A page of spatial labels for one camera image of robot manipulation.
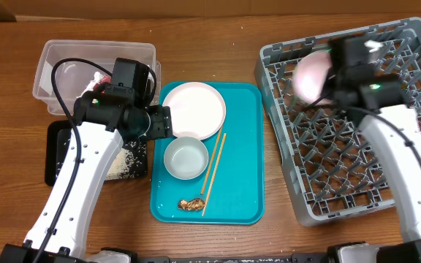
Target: wooden table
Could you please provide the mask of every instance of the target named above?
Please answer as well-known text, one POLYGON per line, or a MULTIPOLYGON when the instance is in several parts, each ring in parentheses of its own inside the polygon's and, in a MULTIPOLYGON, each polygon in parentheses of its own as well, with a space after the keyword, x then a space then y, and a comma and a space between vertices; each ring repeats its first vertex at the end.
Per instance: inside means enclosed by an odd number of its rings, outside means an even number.
MULTIPOLYGON (((417 14, 297 15, 248 18, 0 23, 0 252, 20 245, 50 194, 44 178, 45 136, 59 118, 31 94, 50 39, 149 42, 162 64, 162 85, 177 80, 254 82, 262 46, 417 14)), ((325 251, 356 240, 401 241, 394 209, 306 228, 297 222, 270 122, 264 122, 265 214, 253 226, 163 224, 149 211, 150 175, 106 183, 88 233, 88 254, 102 246, 142 256, 262 256, 325 251)), ((152 161, 152 145, 149 145, 152 161)))

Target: teal tray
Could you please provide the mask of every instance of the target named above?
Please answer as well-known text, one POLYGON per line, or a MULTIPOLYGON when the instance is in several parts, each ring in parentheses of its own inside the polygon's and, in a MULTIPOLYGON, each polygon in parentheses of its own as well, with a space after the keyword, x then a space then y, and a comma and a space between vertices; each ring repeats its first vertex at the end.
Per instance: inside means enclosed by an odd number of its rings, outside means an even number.
MULTIPOLYGON (((159 103, 179 83, 163 87, 159 103)), ((200 194, 206 170, 192 180, 174 178, 164 165, 164 152, 174 139, 155 142, 151 187, 151 212, 159 221, 196 224, 254 224, 264 213, 264 147, 262 139, 262 98, 259 89, 249 83, 207 83, 220 92, 227 106, 222 129, 226 132, 224 149, 210 193, 205 215, 178 209, 182 199, 200 197, 205 200, 211 183, 213 167, 205 193, 200 194)), ((217 133, 203 140, 211 159, 217 133)))

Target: green led light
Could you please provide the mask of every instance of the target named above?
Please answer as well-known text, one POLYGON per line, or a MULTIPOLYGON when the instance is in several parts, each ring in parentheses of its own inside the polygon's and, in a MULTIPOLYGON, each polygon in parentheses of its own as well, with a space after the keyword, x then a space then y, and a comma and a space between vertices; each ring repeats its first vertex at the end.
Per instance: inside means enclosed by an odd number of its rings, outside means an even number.
POLYGON ((378 89, 378 88, 381 88, 381 85, 379 85, 379 84, 371 84, 370 85, 370 88, 371 89, 378 89))

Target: food scrap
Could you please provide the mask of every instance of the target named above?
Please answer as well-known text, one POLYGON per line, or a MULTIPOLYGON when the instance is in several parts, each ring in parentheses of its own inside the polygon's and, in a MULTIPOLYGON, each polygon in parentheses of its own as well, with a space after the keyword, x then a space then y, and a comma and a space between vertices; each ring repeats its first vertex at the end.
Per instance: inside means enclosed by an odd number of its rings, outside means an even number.
POLYGON ((185 211, 201 211, 204 208, 204 205, 204 200, 200 198, 194 198, 189 202, 187 202, 186 200, 181 200, 178 203, 178 209, 185 211))

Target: wood grain surface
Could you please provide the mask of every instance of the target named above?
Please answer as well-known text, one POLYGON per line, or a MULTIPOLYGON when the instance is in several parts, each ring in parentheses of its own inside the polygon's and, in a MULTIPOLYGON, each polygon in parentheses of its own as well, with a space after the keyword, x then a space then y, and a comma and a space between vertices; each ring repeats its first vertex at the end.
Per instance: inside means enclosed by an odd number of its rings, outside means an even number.
POLYGON ((0 0, 0 9, 4 7, 16 17, 25 15, 84 19, 421 12, 421 2, 418 4, 417 0, 0 0))
MULTIPOLYGON (((0 252, 20 245, 50 194, 44 178, 48 125, 57 119, 31 94, 37 62, 50 39, 150 42, 171 81, 254 82, 262 46, 401 18, 411 13, 246 18, 97 20, 0 23, 0 252)), ((252 226, 163 224, 149 211, 150 175, 106 183, 91 221, 88 254, 103 246, 140 256, 263 256, 325 251, 364 240, 401 241, 394 209, 306 228, 297 222, 280 168, 276 138, 265 118, 265 214, 252 226)), ((149 164, 153 145, 149 145, 149 164)))

